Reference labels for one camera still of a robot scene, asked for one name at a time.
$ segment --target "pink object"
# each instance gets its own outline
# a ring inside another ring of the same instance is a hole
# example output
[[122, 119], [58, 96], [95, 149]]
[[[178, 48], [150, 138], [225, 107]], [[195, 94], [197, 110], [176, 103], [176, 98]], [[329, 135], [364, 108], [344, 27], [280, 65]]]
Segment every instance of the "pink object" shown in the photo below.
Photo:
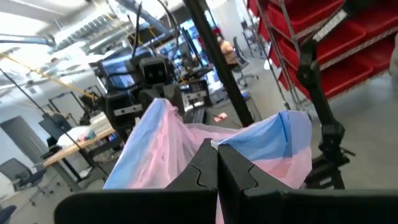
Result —
[[[184, 124], [165, 99], [156, 99], [134, 128], [104, 189], [162, 189], [186, 168], [203, 140], [229, 144], [284, 184], [298, 189], [312, 168], [312, 125], [305, 113], [281, 111], [243, 129]], [[217, 223], [223, 223], [220, 204]]]

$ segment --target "door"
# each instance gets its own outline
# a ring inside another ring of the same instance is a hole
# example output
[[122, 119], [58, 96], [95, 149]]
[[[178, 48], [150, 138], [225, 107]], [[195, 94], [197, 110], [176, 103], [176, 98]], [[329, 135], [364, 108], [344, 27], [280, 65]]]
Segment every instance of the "door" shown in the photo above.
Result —
[[48, 147], [21, 116], [9, 119], [0, 126], [34, 164], [42, 161], [41, 155]]

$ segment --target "keyboard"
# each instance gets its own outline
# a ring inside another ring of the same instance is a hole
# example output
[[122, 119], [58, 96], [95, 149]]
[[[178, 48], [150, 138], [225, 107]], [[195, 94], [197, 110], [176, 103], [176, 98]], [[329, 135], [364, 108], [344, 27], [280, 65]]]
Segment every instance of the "keyboard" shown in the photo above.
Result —
[[205, 124], [206, 123], [206, 107], [194, 108], [185, 112], [183, 122], [185, 124]]

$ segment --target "ceiling duct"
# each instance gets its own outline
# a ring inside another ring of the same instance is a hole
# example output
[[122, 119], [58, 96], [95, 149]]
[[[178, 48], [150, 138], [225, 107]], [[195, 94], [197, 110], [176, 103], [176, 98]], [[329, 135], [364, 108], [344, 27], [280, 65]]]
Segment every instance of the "ceiling duct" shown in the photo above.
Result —
[[[139, 26], [139, 30], [148, 27], [149, 24], [145, 22]], [[119, 27], [90, 41], [85, 46], [83, 46], [82, 49], [84, 52], [86, 52], [86, 54], [97, 53], [97, 51], [101, 50], [102, 48], [117, 41], [120, 41], [123, 37], [126, 37], [127, 35], [133, 34], [135, 32], [136, 29], [131, 22], [124, 22]]]
[[55, 47], [54, 37], [0, 34], [0, 44], [40, 44]]
[[[116, 0], [120, 5], [124, 6], [126, 9], [137, 13], [139, 8], [139, 3], [136, 0]], [[155, 27], [155, 29], [161, 31], [163, 34], [169, 34], [170, 31], [166, 28], [162, 22], [160, 22], [155, 17], [151, 16], [145, 9], [141, 9], [141, 18], [143, 18], [150, 25]]]
[[81, 38], [91, 35], [93, 33], [98, 33], [100, 30], [104, 29], [106, 26], [114, 23], [115, 20], [119, 21], [118, 17], [114, 14], [102, 14], [92, 21], [89, 21], [85, 25], [81, 26], [78, 30], [70, 34], [67, 38], [63, 39], [57, 46], [52, 49], [49, 53], [52, 54], [59, 50], [63, 50], [75, 42], [78, 42]]

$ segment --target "workbench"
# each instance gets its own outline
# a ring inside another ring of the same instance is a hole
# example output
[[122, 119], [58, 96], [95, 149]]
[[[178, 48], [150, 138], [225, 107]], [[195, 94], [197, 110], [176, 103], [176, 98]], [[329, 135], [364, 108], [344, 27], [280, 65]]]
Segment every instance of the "workbench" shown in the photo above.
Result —
[[73, 178], [69, 175], [69, 173], [63, 168], [60, 164], [61, 160], [70, 156], [80, 150], [84, 150], [84, 148], [94, 144], [95, 142], [102, 140], [103, 138], [115, 133], [116, 131], [113, 128], [108, 128], [100, 133], [98, 133], [93, 139], [89, 139], [86, 141], [80, 141], [76, 144], [73, 144], [68, 147], [64, 147], [63, 149], [56, 152], [54, 155], [50, 156], [43, 162], [44, 167], [53, 167], [55, 171], [60, 175], [60, 177], [69, 185], [69, 187], [73, 191], [81, 190], [81, 187], [73, 180]]

